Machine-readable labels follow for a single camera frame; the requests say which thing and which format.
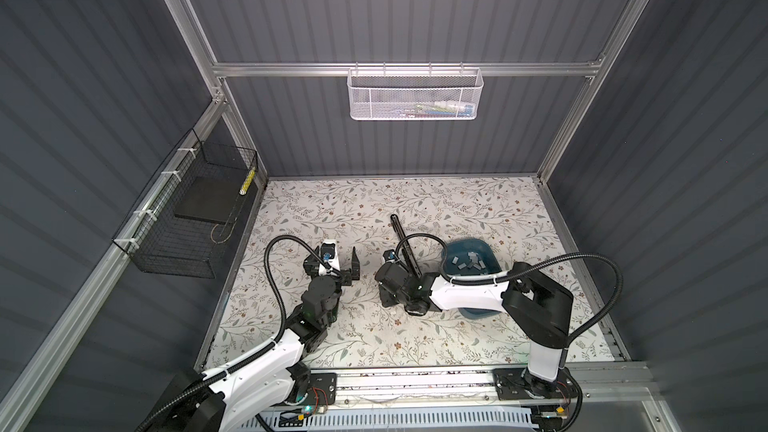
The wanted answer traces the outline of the black long stapler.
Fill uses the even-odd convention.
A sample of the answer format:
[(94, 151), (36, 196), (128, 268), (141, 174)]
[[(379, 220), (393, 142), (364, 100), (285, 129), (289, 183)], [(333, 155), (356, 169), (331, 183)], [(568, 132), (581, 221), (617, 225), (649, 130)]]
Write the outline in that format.
[(415, 260), (415, 257), (413, 255), (413, 250), (406, 239), (407, 234), (405, 233), (405, 230), (401, 224), (401, 221), (397, 214), (393, 213), (390, 215), (390, 222), (393, 227), (393, 230), (396, 233), (396, 236), (398, 237), (400, 244), (400, 251), (402, 252), (402, 260), (405, 265), (405, 268), (414, 276), (421, 277), (422, 272), (418, 265), (418, 263)]

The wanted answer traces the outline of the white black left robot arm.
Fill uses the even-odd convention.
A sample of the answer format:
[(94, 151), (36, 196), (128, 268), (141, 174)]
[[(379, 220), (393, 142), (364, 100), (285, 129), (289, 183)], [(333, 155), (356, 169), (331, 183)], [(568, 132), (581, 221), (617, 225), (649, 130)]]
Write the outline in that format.
[(311, 277), (301, 303), (282, 317), (278, 336), (222, 366), (186, 370), (166, 388), (139, 431), (234, 431), (265, 409), (305, 400), (311, 372), (303, 358), (319, 348), (338, 318), (344, 286), (360, 278), (356, 253), (339, 267), (334, 241), (324, 241), (305, 259)]

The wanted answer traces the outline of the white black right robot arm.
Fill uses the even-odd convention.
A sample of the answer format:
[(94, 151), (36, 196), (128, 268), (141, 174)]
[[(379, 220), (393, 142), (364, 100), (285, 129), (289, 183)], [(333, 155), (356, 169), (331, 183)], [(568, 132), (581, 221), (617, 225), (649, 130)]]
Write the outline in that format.
[(480, 276), (444, 278), (437, 274), (421, 278), (396, 261), (384, 263), (375, 280), (411, 315), (429, 311), (478, 309), (505, 313), (530, 339), (527, 381), (531, 384), (559, 380), (562, 356), (568, 347), (574, 296), (538, 270), (526, 272), (525, 263), (513, 270), (520, 278), (502, 282), (493, 277), (488, 284)]

